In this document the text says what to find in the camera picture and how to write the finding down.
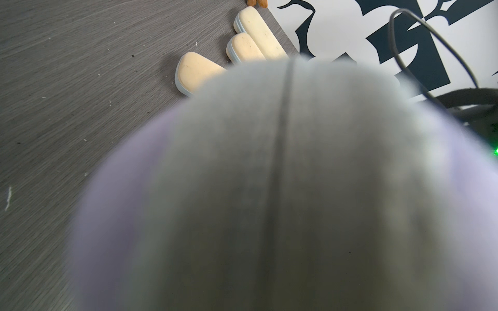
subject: gray cable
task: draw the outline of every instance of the gray cable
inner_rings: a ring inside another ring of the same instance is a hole
[[[396,39],[394,36],[394,17],[398,13],[405,13],[405,14],[409,15],[410,17],[412,17],[413,19],[418,21],[422,26],[427,28],[427,30],[429,30],[434,36],[436,36],[436,38],[439,40],[439,42],[441,42],[451,52],[451,54],[453,54],[453,56],[455,56],[457,58],[457,60],[460,62],[460,64],[462,64],[462,66],[465,68],[465,71],[467,71],[470,78],[472,79],[472,82],[474,83],[476,88],[477,89],[479,88],[479,86],[477,84],[477,79],[474,76],[474,74],[472,73],[472,70],[470,70],[467,63],[462,59],[462,57],[457,53],[457,51],[455,51],[455,49],[453,49],[451,47],[451,45],[448,42],[446,42],[446,40],[443,39],[443,37],[441,37],[441,35],[434,28],[432,28],[429,24],[427,24],[425,21],[423,21],[417,15],[415,15],[415,13],[408,10],[407,8],[399,8],[399,9],[395,10],[391,14],[391,16],[389,17],[389,24],[388,24],[388,28],[387,28],[387,37],[388,37],[388,41],[389,41],[389,49],[391,50],[391,53],[393,54],[394,59],[396,60],[396,63],[400,67],[401,71],[406,73],[407,75],[409,75],[412,79],[414,79],[419,84],[420,88],[422,89],[423,94],[425,95],[425,97],[428,100],[431,100],[431,101],[435,102],[436,104],[443,106],[443,104],[439,100],[437,100],[437,98],[433,97],[429,93],[429,90],[420,83],[420,81],[406,67],[406,65],[403,63],[403,60],[399,56],[399,51],[398,51],[398,48],[396,47]]]

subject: black graphic print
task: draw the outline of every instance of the black graphic print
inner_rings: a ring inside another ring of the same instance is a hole
[[[315,57],[315,55],[313,55],[308,48],[308,29],[310,27],[311,20],[315,15],[315,8],[308,2],[302,0],[290,0],[290,2],[286,5],[282,5],[277,8],[286,8],[293,4],[298,4],[305,9],[313,11],[313,13],[311,13],[311,15],[304,21],[304,23],[302,23],[301,26],[299,26],[295,31],[295,33],[297,34],[297,38],[299,39],[299,53],[313,58]]]
[[[448,8],[447,11],[443,11],[441,10],[441,5],[444,1],[439,0],[436,9],[424,17],[425,20],[428,20],[434,16],[442,16],[446,18],[448,20],[448,24],[451,25],[491,1],[492,0],[457,0]],[[416,15],[422,16],[422,11],[420,10],[417,0],[356,0],[356,2],[360,5],[363,15],[384,5],[393,5],[396,7],[407,8]],[[299,52],[313,57],[312,52],[308,49],[307,34],[309,25],[316,11],[311,4],[302,0],[291,0],[288,4],[279,8],[285,8],[292,4],[297,4],[303,8],[313,11],[308,19],[296,30],[296,34],[299,39]],[[387,41],[387,22],[388,21],[386,20],[386,24],[383,27],[367,37],[367,40],[377,50],[380,63],[392,58]],[[395,19],[394,29],[398,50],[403,52],[415,44],[418,44],[417,54],[410,65],[408,65],[408,68],[429,90],[433,90],[450,83],[450,79],[444,69],[443,63],[439,57],[430,33],[422,26],[408,30],[413,24],[414,21],[405,15],[399,15]]]

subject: white scratch mark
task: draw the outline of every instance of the white scratch mark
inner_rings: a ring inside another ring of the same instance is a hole
[[[221,24],[221,23],[220,23],[220,28],[221,28],[221,31],[223,32],[223,34],[226,34],[225,29],[223,28],[223,24]]]
[[[10,198],[12,198],[12,186],[8,187],[8,195],[7,195],[7,206],[5,206],[5,211],[7,211],[10,206]]]

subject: wood grain texture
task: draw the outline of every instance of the wood grain texture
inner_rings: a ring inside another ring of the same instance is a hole
[[[195,51],[229,65],[225,47],[245,6],[244,0],[1,2],[2,310],[74,309],[64,254],[82,186],[121,139],[184,98],[174,84],[181,55]],[[296,54],[269,11],[258,10]]]

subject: gray blurry object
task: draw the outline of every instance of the gray blurry object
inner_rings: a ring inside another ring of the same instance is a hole
[[[389,79],[241,64],[179,111],[129,310],[444,310],[450,184],[434,117]]]

